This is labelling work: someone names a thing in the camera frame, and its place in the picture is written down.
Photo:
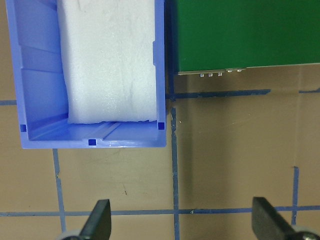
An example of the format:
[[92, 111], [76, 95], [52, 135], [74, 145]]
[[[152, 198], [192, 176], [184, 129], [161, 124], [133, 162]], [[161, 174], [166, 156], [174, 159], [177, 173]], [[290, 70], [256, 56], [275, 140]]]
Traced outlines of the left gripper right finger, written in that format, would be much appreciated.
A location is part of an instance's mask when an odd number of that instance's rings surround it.
[[258, 240], [303, 239], [264, 197], [252, 199], [251, 227]]

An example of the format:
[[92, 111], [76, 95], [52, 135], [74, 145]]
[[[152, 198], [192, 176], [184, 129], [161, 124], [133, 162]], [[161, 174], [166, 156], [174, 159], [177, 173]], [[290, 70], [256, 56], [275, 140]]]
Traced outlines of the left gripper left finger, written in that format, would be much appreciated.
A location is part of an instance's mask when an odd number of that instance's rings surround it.
[[112, 232], [111, 205], [109, 199], [98, 200], [81, 229], [80, 240], [109, 240]]

